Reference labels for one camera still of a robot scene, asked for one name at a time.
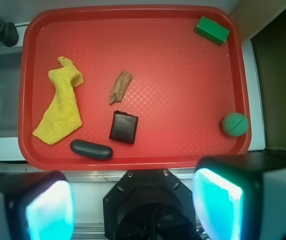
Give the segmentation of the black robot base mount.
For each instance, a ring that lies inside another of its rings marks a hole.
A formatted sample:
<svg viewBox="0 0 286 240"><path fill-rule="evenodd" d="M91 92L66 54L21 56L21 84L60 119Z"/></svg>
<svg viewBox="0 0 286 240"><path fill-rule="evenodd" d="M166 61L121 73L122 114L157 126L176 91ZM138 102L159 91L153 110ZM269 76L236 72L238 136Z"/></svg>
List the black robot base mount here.
<svg viewBox="0 0 286 240"><path fill-rule="evenodd" d="M199 240L192 191L165 169L129 170L103 197L109 240Z"/></svg>

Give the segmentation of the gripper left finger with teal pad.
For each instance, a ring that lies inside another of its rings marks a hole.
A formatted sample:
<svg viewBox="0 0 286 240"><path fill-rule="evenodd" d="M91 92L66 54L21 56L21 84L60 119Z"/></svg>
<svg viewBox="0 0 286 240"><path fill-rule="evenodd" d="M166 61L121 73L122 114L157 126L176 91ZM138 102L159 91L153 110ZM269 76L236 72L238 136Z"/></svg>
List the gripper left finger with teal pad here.
<svg viewBox="0 0 286 240"><path fill-rule="evenodd" d="M75 219L63 173L0 173L0 240L70 240Z"/></svg>

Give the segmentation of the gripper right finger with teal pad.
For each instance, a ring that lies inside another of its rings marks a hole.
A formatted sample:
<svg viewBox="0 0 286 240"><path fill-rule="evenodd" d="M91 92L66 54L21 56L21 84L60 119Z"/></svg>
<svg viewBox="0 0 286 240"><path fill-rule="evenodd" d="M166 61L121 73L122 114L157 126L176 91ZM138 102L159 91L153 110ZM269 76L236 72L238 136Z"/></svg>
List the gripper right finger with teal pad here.
<svg viewBox="0 0 286 240"><path fill-rule="evenodd" d="M195 213L212 240L286 240L286 151L203 157Z"/></svg>

